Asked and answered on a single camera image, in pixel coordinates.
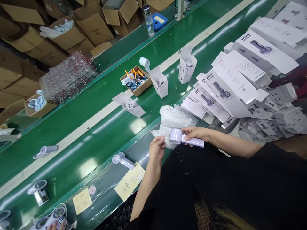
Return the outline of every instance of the plastic bag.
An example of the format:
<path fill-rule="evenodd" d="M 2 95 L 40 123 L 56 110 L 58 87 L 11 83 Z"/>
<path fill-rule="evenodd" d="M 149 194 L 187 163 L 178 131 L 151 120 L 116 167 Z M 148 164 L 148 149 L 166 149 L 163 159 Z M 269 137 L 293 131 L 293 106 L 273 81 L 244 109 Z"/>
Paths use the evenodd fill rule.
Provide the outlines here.
<path fill-rule="evenodd" d="M 170 133 L 173 128 L 182 129 L 188 126 L 194 126 L 198 122 L 198 119 L 191 115 L 188 111 L 181 108 L 179 105 L 174 105 L 174 108 L 165 105 L 160 108 L 161 124 L 159 130 L 152 130 L 151 133 L 155 137 L 164 136 L 165 147 L 174 149 L 175 144 L 172 144 L 170 139 Z"/>

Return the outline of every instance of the blue container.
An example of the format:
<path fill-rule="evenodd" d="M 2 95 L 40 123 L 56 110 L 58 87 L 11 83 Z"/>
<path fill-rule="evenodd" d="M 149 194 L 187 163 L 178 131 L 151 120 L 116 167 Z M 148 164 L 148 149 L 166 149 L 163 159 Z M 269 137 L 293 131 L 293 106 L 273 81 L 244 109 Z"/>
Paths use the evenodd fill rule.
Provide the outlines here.
<path fill-rule="evenodd" d="M 164 22 L 163 22 L 163 23 L 160 23 L 159 21 L 155 20 L 155 19 L 154 19 L 155 16 L 160 17 L 162 20 L 164 20 Z M 154 13 L 154 14 L 152 15 L 152 18 L 153 18 L 153 24 L 154 24 L 153 27 L 154 27 L 154 30 L 159 30 L 159 29 L 161 29 L 161 28 L 162 28 L 163 26 L 165 26 L 166 23 L 167 23 L 167 18 L 164 17 L 164 16 L 162 16 L 162 15 L 159 14 L 159 13 Z"/>

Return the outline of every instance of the black shirt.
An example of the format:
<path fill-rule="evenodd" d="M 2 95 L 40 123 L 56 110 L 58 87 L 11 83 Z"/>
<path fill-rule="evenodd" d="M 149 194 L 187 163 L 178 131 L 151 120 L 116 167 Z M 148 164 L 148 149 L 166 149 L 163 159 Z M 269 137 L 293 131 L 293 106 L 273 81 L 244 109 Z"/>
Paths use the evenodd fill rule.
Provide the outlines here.
<path fill-rule="evenodd" d="M 253 157 L 226 157 L 205 143 L 179 145 L 162 166 L 140 216 L 128 229 L 198 229 L 195 201 L 212 214 L 231 210 L 255 229 L 307 229 L 307 161 L 274 144 Z"/>

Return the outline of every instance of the handwritten note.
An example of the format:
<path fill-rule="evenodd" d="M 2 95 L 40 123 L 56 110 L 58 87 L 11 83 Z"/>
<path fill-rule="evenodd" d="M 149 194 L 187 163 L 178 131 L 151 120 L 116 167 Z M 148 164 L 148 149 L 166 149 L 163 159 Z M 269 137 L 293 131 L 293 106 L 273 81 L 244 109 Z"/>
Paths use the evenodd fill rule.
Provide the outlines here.
<path fill-rule="evenodd" d="M 114 188 L 120 198 L 125 202 L 144 177 L 145 170 L 136 162 L 133 170 L 129 170 Z"/>
<path fill-rule="evenodd" d="M 93 204 L 89 194 L 89 189 L 86 188 L 73 198 L 74 206 L 77 215 Z"/>

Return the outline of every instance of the workbench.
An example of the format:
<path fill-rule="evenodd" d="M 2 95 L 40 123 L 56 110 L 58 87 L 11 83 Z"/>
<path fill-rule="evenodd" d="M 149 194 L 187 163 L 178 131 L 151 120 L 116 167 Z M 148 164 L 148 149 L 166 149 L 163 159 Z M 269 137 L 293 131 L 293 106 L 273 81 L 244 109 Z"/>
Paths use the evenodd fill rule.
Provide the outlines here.
<path fill-rule="evenodd" d="M 96 58 L 96 67 L 102 73 L 92 84 L 2 149 L 0 210 L 12 211 L 10 222 L 18 229 L 28 218 L 47 215 L 63 202 L 68 220 L 77 220 L 77 229 L 94 229 L 122 204 L 114 187 L 128 169 L 112 164 L 112 156 L 123 151 L 146 169 L 153 139 L 150 131 L 159 129 L 161 106 L 180 104 L 196 83 L 196 76 L 210 70 L 223 47 L 246 32 L 258 16 L 265 16 L 275 3 L 276 0 L 200 1 L 182 20 L 172 20 L 153 39 L 145 37 L 147 32 L 142 25 Z M 181 85 L 178 51 L 186 44 L 193 46 L 197 66 L 191 81 Z M 138 65 L 142 56 L 150 60 L 151 69 L 160 65 L 168 78 L 169 94 L 160 99 L 150 86 L 139 97 L 132 96 L 146 111 L 139 119 L 112 102 L 112 98 L 120 92 L 129 94 L 120 77 Z M 198 125 L 207 126 L 204 122 Z M 33 161 L 42 146 L 56 144 L 59 154 Z M 167 149 L 164 160 L 169 154 Z M 46 191 L 50 197 L 41 207 L 27 195 L 28 188 L 38 180 L 48 181 Z M 93 204 L 76 216 L 72 197 L 91 185 L 96 186 L 91 196 Z"/>

